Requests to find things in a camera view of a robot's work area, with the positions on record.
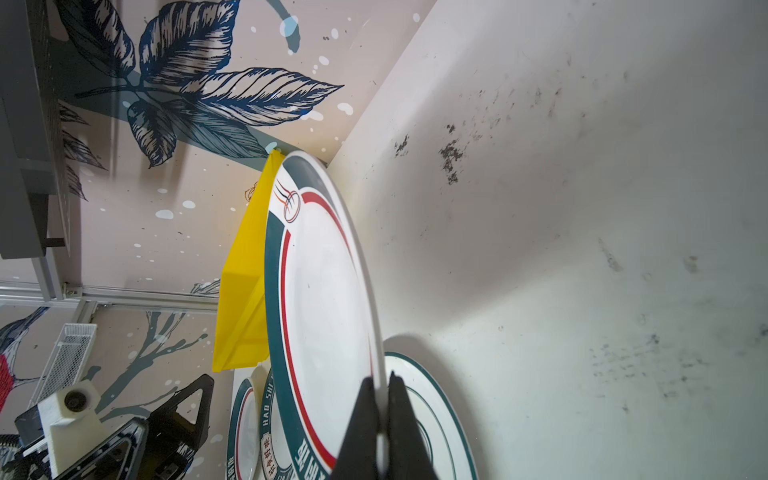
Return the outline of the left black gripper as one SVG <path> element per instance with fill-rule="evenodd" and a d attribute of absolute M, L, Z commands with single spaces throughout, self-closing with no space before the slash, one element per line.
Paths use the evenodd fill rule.
<path fill-rule="evenodd" d="M 208 438 L 214 379 L 203 374 L 148 416 L 134 416 L 56 479 L 182 479 Z M 54 479 L 37 405 L 1 437 L 3 479 Z"/>

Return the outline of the green red rim plate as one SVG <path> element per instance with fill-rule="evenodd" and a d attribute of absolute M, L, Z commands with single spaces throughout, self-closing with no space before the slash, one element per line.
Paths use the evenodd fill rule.
<path fill-rule="evenodd" d="M 417 361 L 387 351 L 388 373 L 404 380 L 422 442 L 439 479 L 478 479 L 464 429 L 435 378 Z"/>
<path fill-rule="evenodd" d="M 269 191 L 264 284 L 271 371 L 290 462 L 300 479 L 336 466 L 360 387 L 387 413 L 385 360 L 370 279 L 326 168 L 296 151 Z"/>

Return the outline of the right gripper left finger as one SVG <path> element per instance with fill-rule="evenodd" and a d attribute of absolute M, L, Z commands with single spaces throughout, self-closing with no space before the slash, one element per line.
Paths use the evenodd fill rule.
<path fill-rule="evenodd" d="M 379 411 L 371 377 L 363 379 L 339 455 L 331 472 L 332 480 L 374 480 L 379 478 L 377 435 Z"/>

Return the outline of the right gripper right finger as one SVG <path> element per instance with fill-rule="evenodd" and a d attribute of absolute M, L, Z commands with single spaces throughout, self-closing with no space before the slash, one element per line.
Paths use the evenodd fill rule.
<path fill-rule="evenodd" d="M 404 380 L 391 373 L 388 386 L 387 479 L 437 479 Z"/>

